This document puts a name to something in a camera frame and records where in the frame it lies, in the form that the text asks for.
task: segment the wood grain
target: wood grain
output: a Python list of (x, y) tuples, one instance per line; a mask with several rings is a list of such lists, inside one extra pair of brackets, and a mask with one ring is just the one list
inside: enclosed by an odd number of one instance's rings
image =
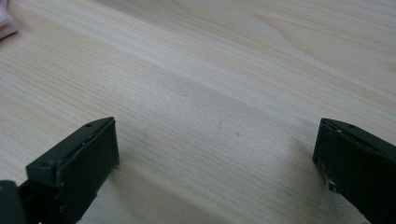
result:
[(81, 223), (362, 223), (311, 157), (320, 118), (396, 144), (396, 3), (12, 0), (0, 178), (114, 116)]

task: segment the pink cloth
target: pink cloth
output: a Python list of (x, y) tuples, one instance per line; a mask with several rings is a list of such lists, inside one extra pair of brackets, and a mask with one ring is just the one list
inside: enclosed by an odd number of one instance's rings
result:
[(7, 13), (7, 5), (8, 0), (0, 0), (0, 39), (17, 32), (14, 20)]

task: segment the table surface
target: table surface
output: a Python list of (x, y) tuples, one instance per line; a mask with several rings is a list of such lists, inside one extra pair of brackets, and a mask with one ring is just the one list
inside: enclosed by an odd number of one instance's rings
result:
[(115, 117), (81, 223), (365, 223), (312, 162), (321, 118), (393, 145), (392, 0), (11, 0), (0, 179)]

